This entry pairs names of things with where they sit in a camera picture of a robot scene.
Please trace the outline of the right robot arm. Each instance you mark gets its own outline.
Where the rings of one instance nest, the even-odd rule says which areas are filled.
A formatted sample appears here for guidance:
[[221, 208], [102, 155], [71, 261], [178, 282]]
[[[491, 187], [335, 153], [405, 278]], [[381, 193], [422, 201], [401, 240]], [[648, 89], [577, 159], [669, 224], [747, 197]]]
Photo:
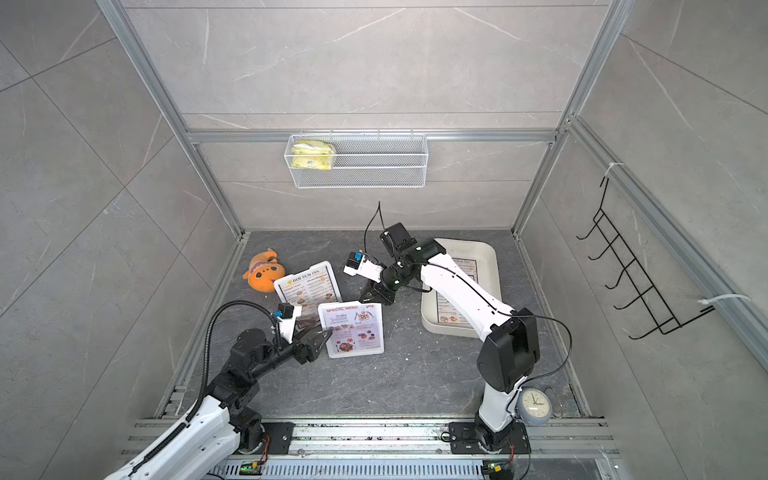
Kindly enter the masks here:
[[365, 251], [349, 254], [344, 272], [368, 280], [363, 303], [394, 303], [398, 290], [418, 279], [444, 297], [468, 321], [482, 342], [477, 368], [485, 382], [475, 416], [479, 445], [488, 452], [502, 449], [513, 431], [514, 404], [540, 359], [535, 316], [515, 310], [483, 289], [434, 238], [418, 241], [397, 223], [380, 235], [393, 262], [386, 265]]

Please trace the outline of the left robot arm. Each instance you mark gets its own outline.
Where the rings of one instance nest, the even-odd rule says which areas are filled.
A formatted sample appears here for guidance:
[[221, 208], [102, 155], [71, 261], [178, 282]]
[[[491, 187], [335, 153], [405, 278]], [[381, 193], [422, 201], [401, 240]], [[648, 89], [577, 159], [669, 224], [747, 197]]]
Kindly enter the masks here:
[[241, 332], [201, 396], [168, 430], [110, 479], [201, 479], [237, 450], [264, 446], [262, 417], [249, 407], [261, 377], [294, 359], [312, 362], [333, 331], [311, 328], [277, 344], [261, 329]]

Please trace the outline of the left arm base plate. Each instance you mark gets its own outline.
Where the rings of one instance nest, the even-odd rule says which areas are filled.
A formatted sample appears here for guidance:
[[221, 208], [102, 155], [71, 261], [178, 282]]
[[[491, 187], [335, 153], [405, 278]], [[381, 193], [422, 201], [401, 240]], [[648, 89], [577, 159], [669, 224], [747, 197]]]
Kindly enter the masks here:
[[239, 454], [286, 455], [289, 452], [295, 424], [292, 422], [257, 423], [247, 427], [240, 435]]

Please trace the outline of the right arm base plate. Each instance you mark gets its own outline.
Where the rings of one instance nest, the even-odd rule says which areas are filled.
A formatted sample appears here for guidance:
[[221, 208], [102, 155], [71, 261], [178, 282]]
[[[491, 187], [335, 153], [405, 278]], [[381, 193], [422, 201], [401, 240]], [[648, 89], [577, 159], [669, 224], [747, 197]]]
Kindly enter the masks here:
[[482, 422], [450, 422], [440, 439], [450, 445], [454, 455], [529, 454], [530, 440], [525, 426], [512, 421], [500, 432], [492, 432]]

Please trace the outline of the dim sum inn menu sheet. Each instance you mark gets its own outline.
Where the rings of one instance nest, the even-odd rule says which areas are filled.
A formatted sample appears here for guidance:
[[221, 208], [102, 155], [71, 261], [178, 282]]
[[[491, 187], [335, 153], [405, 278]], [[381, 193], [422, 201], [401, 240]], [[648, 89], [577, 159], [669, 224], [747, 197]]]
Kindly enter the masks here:
[[443, 295], [436, 294], [437, 323], [447, 325], [462, 325], [469, 327], [469, 322]]

